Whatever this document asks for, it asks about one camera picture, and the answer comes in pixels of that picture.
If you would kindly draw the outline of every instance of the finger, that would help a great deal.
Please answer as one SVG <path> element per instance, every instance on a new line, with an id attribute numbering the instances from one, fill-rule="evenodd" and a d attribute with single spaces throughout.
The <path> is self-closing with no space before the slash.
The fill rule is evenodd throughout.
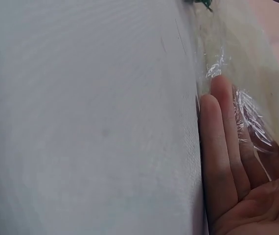
<path id="1" fill-rule="evenodd" d="M 221 110 L 212 95 L 201 98 L 200 136 L 209 224 L 237 204 Z"/>
<path id="2" fill-rule="evenodd" d="M 279 178 L 279 146 L 267 131 L 253 99 L 243 93 L 241 109 L 259 159 L 272 180 Z"/>
<path id="3" fill-rule="evenodd" d="M 223 76 L 215 77 L 211 82 L 211 94 L 216 97 L 221 108 L 231 171 L 238 199 L 241 200 L 249 193 L 251 185 L 239 152 L 232 85 Z"/>
<path id="4" fill-rule="evenodd" d="M 241 92 L 233 88 L 234 106 L 236 107 L 236 124 L 239 139 L 239 152 L 246 174 L 251 183 L 251 189 L 259 187 L 269 182 L 268 176 L 264 171 L 261 163 L 255 156 L 254 145 L 247 129 L 246 121 L 242 115 L 239 105 L 245 105 L 245 97 Z"/>
<path id="5" fill-rule="evenodd" d="M 251 118 L 250 122 L 255 123 L 249 127 L 250 137 L 270 178 L 276 180 L 279 179 L 279 146 L 267 132 L 259 116 L 247 114 L 246 118 Z"/>

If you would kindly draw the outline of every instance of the white fabric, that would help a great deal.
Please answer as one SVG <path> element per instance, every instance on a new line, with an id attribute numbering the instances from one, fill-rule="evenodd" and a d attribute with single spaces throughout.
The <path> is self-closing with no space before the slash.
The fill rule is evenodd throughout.
<path id="1" fill-rule="evenodd" d="M 201 233 L 188 14 L 0 0 L 0 235 Z"/>

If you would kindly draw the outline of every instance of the clear plastic bag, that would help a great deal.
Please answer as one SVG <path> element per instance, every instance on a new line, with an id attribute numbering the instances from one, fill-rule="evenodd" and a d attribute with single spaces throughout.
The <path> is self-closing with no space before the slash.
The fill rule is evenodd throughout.
<path id="1" fill-rule="evenodd" d="M 212 78 L 226 76 L 234 84 L 239 133 L 246 126 L 255 149 L 271 151 L 279 143 L 279 66 L 270 44 L 245 1 L 213 0 L 210 7 L 191 8 L 202 68 L 198 95 L 209 92 Z"/>

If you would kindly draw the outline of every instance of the skin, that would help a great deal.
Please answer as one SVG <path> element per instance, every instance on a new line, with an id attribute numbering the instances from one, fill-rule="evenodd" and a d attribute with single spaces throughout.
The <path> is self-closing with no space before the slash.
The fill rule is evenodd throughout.
<path id="1" fill-rule="evenodd" d="M 209 232 L 214 235 L 279 234 L 279 145 L 263 144 L 247 126 L 238 133 L 233 87 L 227 78 L 212 80 L 201 98 L 200 136 Z"/>

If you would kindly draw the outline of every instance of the plastic wrap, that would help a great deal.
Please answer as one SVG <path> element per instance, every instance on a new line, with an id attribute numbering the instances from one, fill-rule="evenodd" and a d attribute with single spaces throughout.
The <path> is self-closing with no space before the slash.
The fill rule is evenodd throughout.
<path id="1" fill-rule="evenodd" d="M 270 44 L 246 2 L 213 0 L 192 8 L 197 22 L 198 95 L 209 92 L 211 79 L 226 76 L 234 84 L 234 108 L 239 141 L 244 128 L 258 152 L 279 143 L 279 66 Z"/>

